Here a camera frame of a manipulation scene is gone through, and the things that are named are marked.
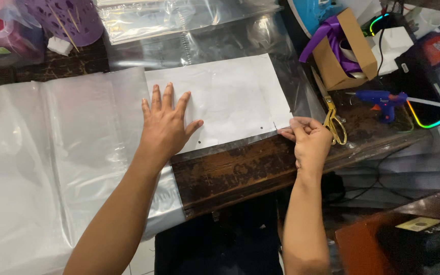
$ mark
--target hand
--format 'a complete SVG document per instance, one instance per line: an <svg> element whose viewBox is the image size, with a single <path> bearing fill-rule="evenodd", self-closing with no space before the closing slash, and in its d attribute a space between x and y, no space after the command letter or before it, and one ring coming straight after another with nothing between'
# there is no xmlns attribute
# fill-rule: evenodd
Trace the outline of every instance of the hand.
<svg viewBox="0 0 440 275"><path fill-rule="evenodd" d="M309 117L296 116L290 119L290 127L279 129L278 134L296 142L298 172L321 176L325 158L331 148L332 133L320 122Z"/></svg>
<svg viewBox="0 0 440 275"><path fill-rule="evenodd" d="M179 99L175 109L172 107L173 84L169 82L164 90L162 103L159 85L154 85L152 91L152 106L149 109L147 99L142 99L144 112L144 129L138 146L141 157L154 160L160 168L175 154L179 153L191 135L203 125L198 119L184 128L184 113L191 92L185 92Z"/></svg>

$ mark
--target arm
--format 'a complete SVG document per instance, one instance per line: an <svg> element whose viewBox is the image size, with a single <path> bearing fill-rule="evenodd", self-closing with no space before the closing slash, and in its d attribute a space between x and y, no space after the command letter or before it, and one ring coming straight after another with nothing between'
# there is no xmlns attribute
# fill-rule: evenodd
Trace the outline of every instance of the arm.
<svg viewBox="0 0 440 275"><path fill-rule="evenodd" d="M279 131L296 142L298 168L284 222L284 270L286 275L326 275L329 259L320 181L333 135L320 122L308 117L295 117L290 120L290 126Z"/></svg>
<svg viewBox="0 0 440 275"><path fill-rule="evenodd" d="M157 177L167 161L180 152L203 125L193 121L184 128L184 112L191 92L172 109L173 85L168 83L161 103L154 85L152 106L142 100L144 129L128 171L84 231L64 274L121 274L137 250Z"/></svg>

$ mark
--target purple ribbon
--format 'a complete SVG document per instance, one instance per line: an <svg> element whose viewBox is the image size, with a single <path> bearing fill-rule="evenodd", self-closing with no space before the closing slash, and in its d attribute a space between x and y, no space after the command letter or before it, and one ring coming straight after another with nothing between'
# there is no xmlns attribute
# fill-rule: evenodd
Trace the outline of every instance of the purple ribbon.
<svg viewBox="0 0 440 275"><path fill-rule="evenodd" d="M326 36L328 38L328 43L330 44L331 49L334 52L335 58L337 58L337 60L341 64L342 69L349 77L354 78L349 73L361 72L361 67L359 66L358 62L351 61L347 57L345 57L344 54L342 54L339 43L340 41L344 40L346 36L344 34L344 31L342 30L339 20L337 19L337 16L331 16L327 18L327 20L320 25L320 27L310 39L307 46L303 49L303 52L300 55L299 59L300 62L305 63L309 58L310 53L312 53L315 47L317 47L317 45Z"/></svg>

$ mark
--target scissors blade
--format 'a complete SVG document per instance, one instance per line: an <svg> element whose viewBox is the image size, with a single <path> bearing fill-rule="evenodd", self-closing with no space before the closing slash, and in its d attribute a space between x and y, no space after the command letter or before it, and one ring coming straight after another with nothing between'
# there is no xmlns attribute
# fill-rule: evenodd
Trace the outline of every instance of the scissors blade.
<svg viewBox="0 0 440 275"><path fill-rule="evenodd" d="M315 69L313 67L311 67L311 68L312 68L313 77L315 78L315 82L317 82L318 89L322 93L322 96L328 97L327 89L325 89L325 85L322 82L322 80L320 79L320 76L318 76L318 73L315 71Z"/></svg>

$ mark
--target purple basket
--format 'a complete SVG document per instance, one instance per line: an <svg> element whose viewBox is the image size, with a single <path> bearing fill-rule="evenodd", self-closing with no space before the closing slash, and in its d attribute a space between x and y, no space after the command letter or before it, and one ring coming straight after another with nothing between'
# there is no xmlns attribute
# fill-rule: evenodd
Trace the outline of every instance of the purple basket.
<svg viewBox="0 0 440 275"><path fill-rule="evenodd" d="M91 0L25 0L25 5L44 28L70 42L69 34L77 47L93 44L103 34L103 24Z"/></svg>

